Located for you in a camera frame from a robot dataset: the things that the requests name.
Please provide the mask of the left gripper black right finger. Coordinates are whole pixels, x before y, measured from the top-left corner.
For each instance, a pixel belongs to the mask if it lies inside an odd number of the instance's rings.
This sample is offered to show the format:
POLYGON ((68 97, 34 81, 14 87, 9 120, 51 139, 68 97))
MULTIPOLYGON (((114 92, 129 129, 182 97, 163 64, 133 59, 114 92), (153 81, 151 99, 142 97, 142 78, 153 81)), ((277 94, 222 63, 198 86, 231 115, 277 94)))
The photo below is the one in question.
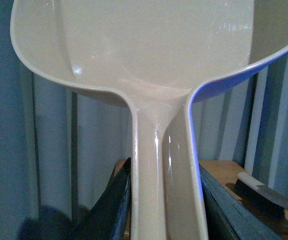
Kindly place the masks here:
POLYGON ((210 240, 280 240, 233 197, 204 167, 200 177, 210 240))

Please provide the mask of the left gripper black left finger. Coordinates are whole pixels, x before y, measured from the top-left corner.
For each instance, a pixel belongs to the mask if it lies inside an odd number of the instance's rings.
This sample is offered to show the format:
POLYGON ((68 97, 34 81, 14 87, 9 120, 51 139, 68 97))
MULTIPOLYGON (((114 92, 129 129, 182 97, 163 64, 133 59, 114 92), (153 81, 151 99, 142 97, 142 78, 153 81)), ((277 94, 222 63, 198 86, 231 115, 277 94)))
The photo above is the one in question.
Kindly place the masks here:
POLYGON ((131 199, 131 158, 126 159, 96 204, 71 232, 73 240, 122 240, 131 199))

